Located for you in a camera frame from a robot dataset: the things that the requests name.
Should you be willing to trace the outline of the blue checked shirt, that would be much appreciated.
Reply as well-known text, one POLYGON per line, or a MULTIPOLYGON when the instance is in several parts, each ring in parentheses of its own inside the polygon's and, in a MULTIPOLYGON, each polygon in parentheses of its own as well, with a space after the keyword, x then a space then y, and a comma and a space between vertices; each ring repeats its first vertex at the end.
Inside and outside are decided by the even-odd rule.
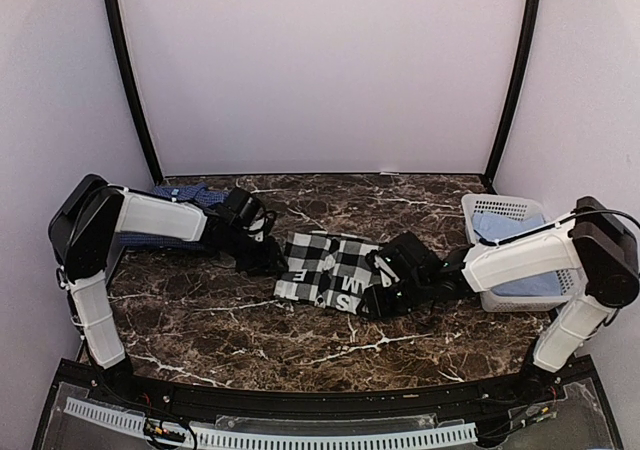
MULTIPOLYGON (((218 203, 224 202, 228 192, 211 190, 205 183, 199 183, 197 185, 186 186, 155 186, 151 194, 173 199, 180 203, 186 202, 198 207, 210 208, 218 203)), ((122 246, 130 248, 174 248, 208 252, 205 246, 198 242, 187 242, 173 237, 144 233, 121 233, 119 241, 122 246)))

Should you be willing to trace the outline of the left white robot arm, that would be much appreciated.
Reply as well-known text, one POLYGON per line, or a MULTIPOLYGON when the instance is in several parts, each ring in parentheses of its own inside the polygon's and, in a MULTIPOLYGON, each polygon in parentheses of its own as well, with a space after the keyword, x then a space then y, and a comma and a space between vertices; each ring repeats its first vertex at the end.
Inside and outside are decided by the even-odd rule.
POLYGON ((119 234, 158 237, 226 254, 237 272, 279 276, 288 266, 271 230, 277 215, 253 193, 235 187, 221 201, 209 203, 194 194, 146 193, 86 175, 48 227, 57 279, 90 356, 108 370, 101 387, 120 406, 141 397, 140 382, 116 367, 127 354, 108 301, 106 268, 119 234))

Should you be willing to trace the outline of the black white plaid shirt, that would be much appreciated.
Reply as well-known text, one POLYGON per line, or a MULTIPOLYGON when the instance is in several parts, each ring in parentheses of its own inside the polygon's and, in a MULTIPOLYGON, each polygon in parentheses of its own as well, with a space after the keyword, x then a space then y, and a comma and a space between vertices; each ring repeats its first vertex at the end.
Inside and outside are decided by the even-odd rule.
POLYGON ((381 249, 355 235, 291 232, 284 249, 288 270, 276 281, 274 296, 371 319, 363 296, 382 283, 372 263, 381 249))

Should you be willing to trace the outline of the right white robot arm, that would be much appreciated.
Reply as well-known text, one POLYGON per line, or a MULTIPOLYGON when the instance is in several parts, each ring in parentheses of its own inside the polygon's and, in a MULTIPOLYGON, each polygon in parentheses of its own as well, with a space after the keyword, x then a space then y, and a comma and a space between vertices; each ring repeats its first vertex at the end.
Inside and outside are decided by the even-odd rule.
POLYGON ((629 228, 638 223, 585 196, 552 222, 503 239, 480 237, 445 258, 405 232, 367 255, 368 265, 380 271, 382 281, 364 290, 356 313, 370 320, 388 319, 524 278, 582 271, 585 285, 530 344, 511 380, 511 396, 530 404, 554 384, 556 373, 586 340, 638 298, 638 243, 629 228))

